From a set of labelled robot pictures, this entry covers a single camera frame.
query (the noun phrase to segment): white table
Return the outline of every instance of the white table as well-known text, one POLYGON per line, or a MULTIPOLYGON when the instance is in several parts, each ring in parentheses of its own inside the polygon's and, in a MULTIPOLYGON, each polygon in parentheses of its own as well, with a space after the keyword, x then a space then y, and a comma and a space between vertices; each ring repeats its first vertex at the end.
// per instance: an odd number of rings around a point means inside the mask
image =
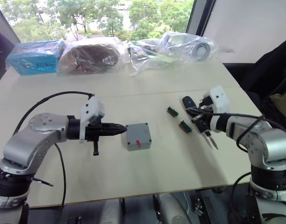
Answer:
MULTIPOLYGON (((0 82, 0 159, 18 121, 38 100, 59 91, 90 91, 100 96, 105 105, 103 122, 123 125, 148 122, 153 141, 150 149, 129 152, 125 133, 101 137, 100 155, 94 157, 92 143, 79 144, 77 140, 61 143, 67 174, 66 203, 233 184, 250 170, 248 155, 224 133, 213 134, 219 147, 216 150, 196 130, 186 134, 178 127, 182 120, 192 126, 181 99, 188 95, 198 101, 218 84, 228 94, 231 112, 259 115, 255 105, 218 61, 191 66, 179 74, 149 71, 137 77, 122 73, 20 77, 10 70, 0 82), (178 117, 172 118, 166 112, 169 105, 179 112, 178 117)), ((85 102, 86 96, 54 98, 31 116, 53 112, 78 117, 85 102)), ((32 183, 29 205, 60 204, 63 178, 54 147, 47 153, 36 177, 54 187, 32 183)))

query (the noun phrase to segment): robotic arm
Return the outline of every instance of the robotic arm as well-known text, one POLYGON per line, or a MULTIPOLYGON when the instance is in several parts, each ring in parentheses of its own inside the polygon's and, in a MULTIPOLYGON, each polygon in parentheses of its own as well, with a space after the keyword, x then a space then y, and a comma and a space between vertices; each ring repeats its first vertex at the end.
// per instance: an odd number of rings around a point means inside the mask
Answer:
MULTIPOLYGON (((204 95, 199 105, 202 111, 189 99, 185 97, 183 102, 200 132, 225 132, 237 141, 257 120, 231 114, 222 115, 228 112, 229 100, 221 87, 204 95)), ((246 196, 249 222, 286 224, 286 133, 261 120, 239 143, 246 147, 251 162, 250 192, 246 196)))
POLYGON ((41 113, 8 141, 0 161, 0 224, 19 222, 29 186, 52 145, 66 140, 94 141, 93 155, 98 155, 99 136, 126 131, 122 125, 101 123, 104 114, 101 102, 91 97, 82 108, 80 120, 74 116, 41 113))

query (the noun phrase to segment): clear plastic bag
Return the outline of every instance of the clear plastic bag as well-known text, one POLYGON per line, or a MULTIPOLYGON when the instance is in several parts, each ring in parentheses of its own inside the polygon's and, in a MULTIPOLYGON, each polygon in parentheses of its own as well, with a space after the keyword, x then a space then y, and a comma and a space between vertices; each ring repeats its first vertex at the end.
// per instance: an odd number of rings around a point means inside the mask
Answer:
POLYGON ((161 39, 130 41, 128 44, 135 76, 145 69, 179 66, 209 60, 217 44, 208 38, 185 33, 167 32, 161 39))
POLYGON ((60 58, 58 71, 81 74, 116 71, 127 62, 126 47, 117 37, 70 42, 60 58))
POLYGON ((56 72, 64 48, 63 40, 18 43, 6 58, 6 69, 12 65, 21 75, 56 72))

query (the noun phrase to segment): wrapped package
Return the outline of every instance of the wrapped package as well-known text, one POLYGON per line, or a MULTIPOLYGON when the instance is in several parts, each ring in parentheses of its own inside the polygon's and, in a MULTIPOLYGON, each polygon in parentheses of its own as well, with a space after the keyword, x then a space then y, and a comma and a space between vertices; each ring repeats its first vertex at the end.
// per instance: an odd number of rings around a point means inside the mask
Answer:
POLYGON ((63 40, 18 43, 6 58, 6 69, 12 65, 21 75, 56 72, 64 48, 63 40))
POLYGON ((149 68, 204 62, 217 49, 217 44, 211 39, 177 32, 167 32, 161 39, 130 41, 128 46, 136 70, 132 76, 149 68))
POLYGON ((169 66, 176 60, 172 56, 160 53, 160 39, 145 39, 140 41, 130 41, 128 43, 130 59, 136 75, 145 69, 157 69, 169 66))
POLYGON ((96 37, 67 44, 58 71, 101 73, 125 62, 126 47, 117 37, 96 37))

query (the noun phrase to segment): window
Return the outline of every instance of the window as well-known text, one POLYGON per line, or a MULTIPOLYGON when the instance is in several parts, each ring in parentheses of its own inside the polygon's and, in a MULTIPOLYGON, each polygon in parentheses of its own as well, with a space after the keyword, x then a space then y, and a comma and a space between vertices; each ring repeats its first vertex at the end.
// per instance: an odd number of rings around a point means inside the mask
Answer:
POLYGON ((193 5, 194 0, 0 0, 21 42, 97 35, 124 41, 186 32, 193 5))

